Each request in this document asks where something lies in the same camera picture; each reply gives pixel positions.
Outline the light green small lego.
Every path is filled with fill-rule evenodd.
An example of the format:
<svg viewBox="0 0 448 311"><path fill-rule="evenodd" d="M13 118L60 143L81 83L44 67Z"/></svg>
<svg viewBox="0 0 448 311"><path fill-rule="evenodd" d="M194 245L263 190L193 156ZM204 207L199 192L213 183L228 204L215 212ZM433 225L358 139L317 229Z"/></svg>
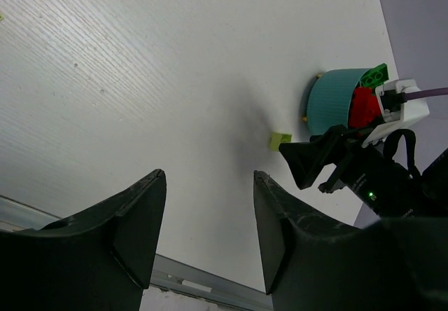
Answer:
<svg viewBox="0 0 448 311"><path fill-rule="evenodd" d="M285 134L280 132L273 132L269 141L269 149L271 151L278 151L282 143L291 143L292 134Z"/></svg>

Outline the red flower lego piece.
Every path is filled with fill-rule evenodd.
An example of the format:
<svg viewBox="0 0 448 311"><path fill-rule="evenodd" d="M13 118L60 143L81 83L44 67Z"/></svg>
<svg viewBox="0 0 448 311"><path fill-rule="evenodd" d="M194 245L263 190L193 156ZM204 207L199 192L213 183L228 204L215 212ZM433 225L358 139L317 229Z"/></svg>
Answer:
<svg viewBox="0 0 448 311"><path fill-rule="evenodd" d="M352 94L349 109L349 128L365 127L379 116L381 116L381 109L374 90L357 87Z"/></svg>

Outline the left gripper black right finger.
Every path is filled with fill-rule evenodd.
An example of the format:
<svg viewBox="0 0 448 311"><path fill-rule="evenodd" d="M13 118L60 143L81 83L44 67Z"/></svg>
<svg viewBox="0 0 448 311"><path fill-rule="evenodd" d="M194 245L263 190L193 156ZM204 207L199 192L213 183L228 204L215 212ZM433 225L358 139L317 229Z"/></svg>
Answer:
<svg viewBox="0 0 448 311"><path fill-rule="evenodd" d="M265 290L275 310L446 310L447 220L358 229L253 174Z"/></svg>

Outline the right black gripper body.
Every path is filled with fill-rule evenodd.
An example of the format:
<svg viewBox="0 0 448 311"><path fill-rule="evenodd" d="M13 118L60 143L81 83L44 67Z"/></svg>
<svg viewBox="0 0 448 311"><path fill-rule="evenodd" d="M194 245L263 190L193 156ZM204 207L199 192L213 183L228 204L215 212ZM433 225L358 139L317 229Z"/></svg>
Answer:
<svg viewBox="0 0 448 311"><path fill-rule="evenodd" d="M415 165L417 138L409 129L392 132L382 150L362 148L346 139L332 147L338 160L323 193L347 187L377 216L414 218L447 216L447 151L423 172Z"/></svg>

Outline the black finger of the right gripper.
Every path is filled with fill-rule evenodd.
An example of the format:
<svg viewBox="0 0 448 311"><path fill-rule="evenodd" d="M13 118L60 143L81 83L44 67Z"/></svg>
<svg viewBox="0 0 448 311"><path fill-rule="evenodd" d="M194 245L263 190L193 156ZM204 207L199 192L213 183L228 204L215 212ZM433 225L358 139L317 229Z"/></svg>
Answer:
<svg viewBox="0 0 448 311"><path fill-rule="evenodd" d="M320 189L342 189L343 171L353 159L347 142L354 131L343 125L336 125L324 134L313 136L305 143L281 143L279 152L286 160L295 184L300 189L313 185L322 169L330 164L336 168L328 180L319 185Z"/></svg>

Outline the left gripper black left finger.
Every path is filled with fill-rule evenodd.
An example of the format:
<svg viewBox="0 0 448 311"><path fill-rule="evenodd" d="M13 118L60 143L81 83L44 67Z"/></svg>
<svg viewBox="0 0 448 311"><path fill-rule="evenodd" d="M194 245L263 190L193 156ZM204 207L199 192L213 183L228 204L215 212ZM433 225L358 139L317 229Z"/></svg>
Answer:
<svg viewBox="0 0 448 311"><path fill-rule="evenodd" d="M167 180L154 170L83 211L1 234L2 310L138 310L151 282Z"/></svg>

